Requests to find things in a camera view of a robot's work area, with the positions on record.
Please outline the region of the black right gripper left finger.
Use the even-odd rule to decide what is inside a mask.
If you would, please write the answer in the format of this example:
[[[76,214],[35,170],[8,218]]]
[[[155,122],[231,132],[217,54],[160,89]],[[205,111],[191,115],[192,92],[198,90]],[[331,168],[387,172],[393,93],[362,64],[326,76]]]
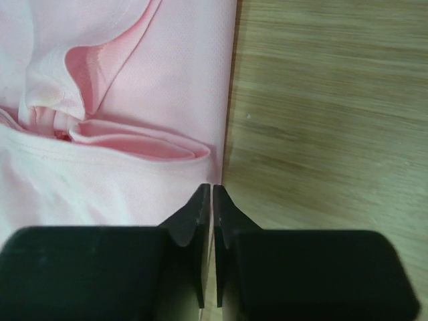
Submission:
[[[198,320],[211,188],[156,227],[16,231],[1,250],[2,320]]]

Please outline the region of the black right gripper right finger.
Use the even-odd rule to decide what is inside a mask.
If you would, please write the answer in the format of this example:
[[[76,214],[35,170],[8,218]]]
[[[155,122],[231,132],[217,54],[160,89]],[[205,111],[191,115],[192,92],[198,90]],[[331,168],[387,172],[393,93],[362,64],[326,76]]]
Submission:
[[[369,230],[263,229],[212,190],[217,305],[225,320],[415,320],[393,244]]]

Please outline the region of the pink t-shirt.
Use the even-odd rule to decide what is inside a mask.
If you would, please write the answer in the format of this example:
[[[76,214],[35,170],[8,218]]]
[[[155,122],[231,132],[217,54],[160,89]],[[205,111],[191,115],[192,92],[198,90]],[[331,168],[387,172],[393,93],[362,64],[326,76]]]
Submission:
[[[1,250],[156,227],[221,182],[235,1],[1,2]]]

